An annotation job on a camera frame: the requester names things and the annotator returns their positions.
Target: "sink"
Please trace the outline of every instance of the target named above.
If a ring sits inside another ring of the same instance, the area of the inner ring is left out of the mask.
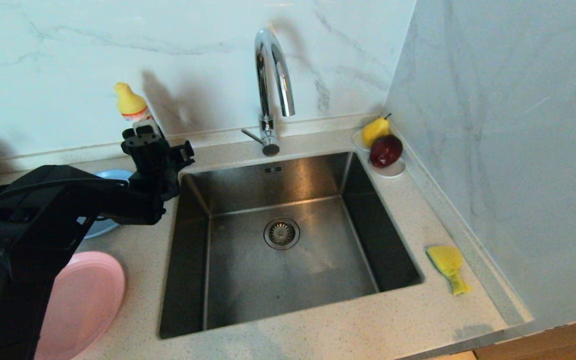
[[[421,283],[354,152],[181,177],[162,339]]]

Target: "red apple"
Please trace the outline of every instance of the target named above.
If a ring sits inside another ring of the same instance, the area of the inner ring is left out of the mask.
[[[394,135],[378,137],[370,147],[370,162],[384,168],[397,161],[404,152],[402,141]]]

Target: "drain strainer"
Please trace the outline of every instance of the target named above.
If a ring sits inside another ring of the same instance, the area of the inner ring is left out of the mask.
[[[263,230],[263,239],[270,248],[286,250],[299,240],[299,226],[289,218],[276,218]]]

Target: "blue plate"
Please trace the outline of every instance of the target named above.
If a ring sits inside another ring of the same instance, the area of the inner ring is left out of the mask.
[[[130,178],[133,173],[128,170],[121,170],[118,168],[112,168],[109,170],[99,171],[94,175],[104,178],[104,179],[115,179],[115,180],[126,180]],[[112,221],[111,219],[105,219],[103,221],[95,221],[90,230],[84,236],[84,239],[91,239],[94,237],[98,237],[99,235],[106,234],[109,231],[115,230],[119,227],[119,224]]]

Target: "chrome faucet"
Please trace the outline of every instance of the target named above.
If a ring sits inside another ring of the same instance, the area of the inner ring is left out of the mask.
[[[279,100],[281,100],[281,113],[285,117],[294,116],[295,114],[293,88],[290,85],[290,75],[288,75],[282,47],[272,31],[261,29],[254,38],[254,61],[256,63],[256,79],[259,86],[259,101],[261,102],[261,114],[258,117],[260,137],[255,136],[246,129],[242,129],[241,132],[261,143],[263,154],[266,157],[274,157],[274,155],[279,153],[279,139],[275,130],[275,116],[270,112],[268,82],[266,80],[266,64],[269,59],[272,62],[274,79],[277,82]]]

